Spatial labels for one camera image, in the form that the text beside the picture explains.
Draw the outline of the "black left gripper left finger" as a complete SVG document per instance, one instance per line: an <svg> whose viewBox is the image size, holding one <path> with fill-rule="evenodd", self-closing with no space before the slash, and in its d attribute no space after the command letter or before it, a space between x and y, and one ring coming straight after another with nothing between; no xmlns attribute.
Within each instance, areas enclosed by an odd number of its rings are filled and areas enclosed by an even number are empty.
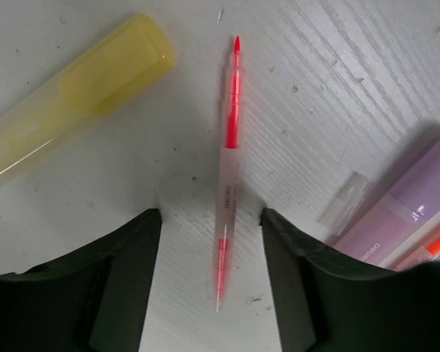
<svg viewBox="0 0 440 352"><path fill-rule="evenodd" d="M55 260L0 275L0 351L137 351L161 226L149 209Z"/></svg>

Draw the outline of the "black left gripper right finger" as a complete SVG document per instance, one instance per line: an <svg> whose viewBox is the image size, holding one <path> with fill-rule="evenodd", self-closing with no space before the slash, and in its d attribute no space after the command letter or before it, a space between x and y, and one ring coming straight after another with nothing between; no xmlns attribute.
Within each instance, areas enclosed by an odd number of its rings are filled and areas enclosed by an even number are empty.
<svg viewBox="0 0 440 352"><path fill-rule="evenodd" d="M390 271L349 257L264 208L281 349L440 351L440 261Z"/></svg>

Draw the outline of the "red double-tip pen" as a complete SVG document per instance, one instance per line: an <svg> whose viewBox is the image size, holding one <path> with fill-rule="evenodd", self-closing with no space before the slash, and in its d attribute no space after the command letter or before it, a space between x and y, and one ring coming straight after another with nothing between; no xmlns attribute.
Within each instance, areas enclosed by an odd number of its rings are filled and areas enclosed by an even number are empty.
<svg viewBox="0 0 440 352"><path fill-rule="evenodd" d="M243 53L239 36L232 38L223 75L223 106L219 150L219 182L213 235L213 294L220 312L230 280L239 187L241 182L241 115Z"/></svg>

